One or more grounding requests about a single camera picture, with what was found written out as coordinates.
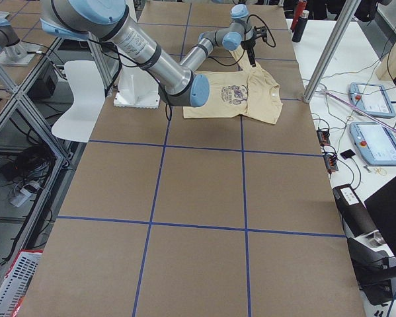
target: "black bag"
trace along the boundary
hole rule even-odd
[[[378,3],[377,0],[362,0],[359,7],[356,9],[355,17],[362,22],[368,22],[376,17]]]

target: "white table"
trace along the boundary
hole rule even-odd
[[[300,43],[294,43],[294,49],[297,61],[299,63],[299,69],[301,71],[302,79],[304,83],[306,79],[310,79],[314,71],[314,68],[321,56],[325,44],[330,36],[331,31],[335,25],[335,21],[324,21],[324,20],[309,20],[303,33],[303,37]],[[370,43],[366,39],[364,33],[359,27],[357,22],[351,22],[343,39],[341,40],[334,57],[332,58],[324,76],[330,76],[335,73],[344,73],[351,71],[359,71],[365,67],[373,65],[378,60],[375,51],[372,49]],[[375,63],[372,67],[365,69],[359,73],[345,74],[345,75],[335,75],[331,78],[323,79],[321,82],[327,86],[329,90],[336,90],[338,92],[347,93],[348,85],[351,82],[359,83],[378,83],[384,85],[386,88],[392,88],[395,85],[390,81],[379,81],[374,73],[375,67],[379,63]],[[387,91],[390,100],[396,100],[396,88]],[[345,94],[335,93],[339,98],[349,101],[348,96]],[[326,120],[331,127],[342,128],[344,124],[338,119],[332,117],[327,110],[327,105],[325,102],[325,96],[320,93],[315,93],[314,97],[310,102],[311,111],[318,114],[322,119]],[[346,117],[352,113],[352,110],[329,98],[330,111],[333,115],[339,117],[340,119],[346,121]],[[358,114],[353,114],[354,122],[370,122],[369,118],[359,116]],[[392,125],[396,121],[396,117],[393,119],[382,119],[385,123]],[[318,126],[318,120],[315,120],[315,127]],[[327,125],[323,122],[320,123],[320,127],[326,127]],[[368,172],[363,166],[366,163],[362,160],[356,149],[353,140],[350,137],[349,129],[346,128],[344,135],[340,141],[340,148],[338,147],[338,140],[342,135],[342,130],[334,129],[331,130],[330,140],[331,145],[341,153],[347,149],[352,149],[357,155],[354,157],[356,164],[358,164],[360,171],[362,173],[362,183],[356,190],[356,193],[362,201],[370,197],[374,192],[380,189],[384,184],[390,181],[396,176],[396,167],[383,167],[387,172],[385,176],[376,173],[374,168],[369,167],[371,172]],[[346,164],[351,167],[355,173],[354,186],[358,183],[358,170],[355,164],[351,160],[346,160]],[[352,173],[345,167],[341,162],[338,162],[339,171],[335,172],[331,176],[331,187],[339,186],[342,184],[347,184],[352,179]],[[358,239],[360,242],[366,242],[363,238]],[[374,249],[375,251],[387,250],[387,247],[381,247]],[[364,306],[366,309],[367,316],[373,316],[377,310],[384,310],[383,316],[386,315],[387,307],[382,308],[379,306],[372,306],[365,295],[362,293],[362,298],[364,299]],[[393,305],[393,310],[391,312],[392,317],[396,317],[396,302]]]

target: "black bottle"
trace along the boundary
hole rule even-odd
[[[306,27],[306,22],[308,22],[309,11],[303,10],[299,20],[297,21],[295,32],[293,33],[292,41],[293,42],[300,42],[302,38],[303,31]]]

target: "white label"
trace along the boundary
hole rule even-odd
[[[139,56],[147,45],[148,41],[134,29],[130,29],[124,41],[119,44],[123,51],[133,58]]]
[[[384,114],[390,113],[389,108],[384,100],[384,96],[378,86],[358,85],[358,90],[364,94],[362,95],[362,102],[367,111],[382,112]]]
[[[354,192],[350,188],[342,188],[341,191],[343,197],[349,205],[355,205],[356,203],[359,203],[358,198],[356,198]]]
[[[361,124],[358,127],[375,160],[396,160],[396,148],[382,126]]]

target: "monitor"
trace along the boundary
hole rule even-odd
[[[365,206],[396,256],[396,177],[365,200]]]

